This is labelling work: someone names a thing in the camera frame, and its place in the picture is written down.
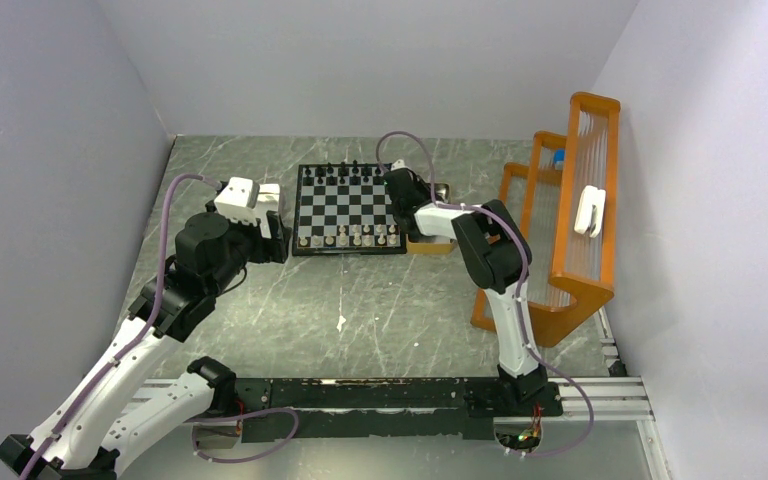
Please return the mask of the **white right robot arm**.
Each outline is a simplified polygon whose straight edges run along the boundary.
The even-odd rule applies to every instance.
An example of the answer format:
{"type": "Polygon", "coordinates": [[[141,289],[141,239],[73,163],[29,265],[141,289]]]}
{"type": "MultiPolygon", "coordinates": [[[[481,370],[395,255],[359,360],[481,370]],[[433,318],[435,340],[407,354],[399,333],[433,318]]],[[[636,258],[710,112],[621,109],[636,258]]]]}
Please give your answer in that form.
{"type": "Polygon", "coordinates": [[[498,339],[498,390],[502,406],[522,414],[547,383],[546,367],[536,352],[527,307],[532,256],[505,205],[447,204],[408,168],[383,175],[398,226],[412,240],[455,241],[473,283],[489,303],[498,339]]]}

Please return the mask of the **white chess queen piece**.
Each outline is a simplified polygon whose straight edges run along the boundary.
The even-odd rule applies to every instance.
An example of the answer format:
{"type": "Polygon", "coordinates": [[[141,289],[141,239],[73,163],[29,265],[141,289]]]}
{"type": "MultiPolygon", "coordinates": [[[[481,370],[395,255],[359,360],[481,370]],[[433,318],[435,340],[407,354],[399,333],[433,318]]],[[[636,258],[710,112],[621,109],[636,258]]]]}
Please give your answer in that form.
{"type": "Polygon", "coordinates": [[[344,231],[341,231],[337,237],[337,242],[338,242],[338,245],[341,247],[347,246],[349,243],[348,235],[344,231]]]}

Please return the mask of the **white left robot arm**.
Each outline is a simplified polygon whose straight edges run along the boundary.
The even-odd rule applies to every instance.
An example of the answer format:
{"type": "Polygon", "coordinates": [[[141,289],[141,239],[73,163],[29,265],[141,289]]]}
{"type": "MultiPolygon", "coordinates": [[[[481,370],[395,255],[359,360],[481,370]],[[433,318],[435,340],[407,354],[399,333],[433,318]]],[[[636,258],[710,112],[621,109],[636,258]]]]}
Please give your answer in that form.
{"type": "Polygon", "coordinates": [[[22,479],[117,479],[185,421],[241,413],[235,373],[210,357],[193,361],[143,405],[125,408],[248,264],[286,261],[289,234],[275,211],[255,226],[217,211],[190,217],[175,254],[161,260],[99,361],[42,424],[2,441],[0,461],[22,479]]]}

